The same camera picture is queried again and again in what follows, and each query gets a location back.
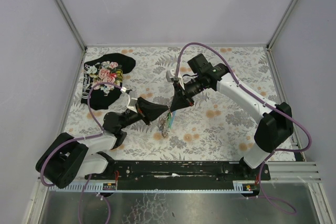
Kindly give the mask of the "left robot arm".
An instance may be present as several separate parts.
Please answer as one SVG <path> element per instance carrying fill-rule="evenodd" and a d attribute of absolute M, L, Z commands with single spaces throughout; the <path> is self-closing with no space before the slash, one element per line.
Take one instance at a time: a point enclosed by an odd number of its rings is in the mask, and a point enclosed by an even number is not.
<path fill-rule="evenodd" d="M 65 188 L 77 177 L 103 173 L 108 160 L 102 153 L 123 143 L 127 136 L 124 128 L 138 121 L 150 124 L 168 109 L 139 97 L 122 113 L 108 112 L 99 133 L 79 137 L 59 134 L 36 164 L 42 184 Z"/>

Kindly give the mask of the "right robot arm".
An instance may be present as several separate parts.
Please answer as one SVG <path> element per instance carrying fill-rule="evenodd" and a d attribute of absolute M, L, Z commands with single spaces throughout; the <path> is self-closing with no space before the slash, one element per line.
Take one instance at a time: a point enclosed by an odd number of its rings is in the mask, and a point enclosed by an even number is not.
<path fill-rule="evenodd" d="M 175 70 L 166 72 L 167 81 L 174 87 L 170 110 L 174 112 L 193 106 L 193 97 L 206 89 L 213 89 L 236 102 L 258 125 L 255 143 L 242 158 L 243 165 L 257 168 L 293 134 L 292 111 L 287 103 L 275 104 L 250 88 L 240 87 L 227 66 L 223 63 L 213 66 L 203 54 L 189 60 L 188 65 L 196 76 L 187 83 Z"/>

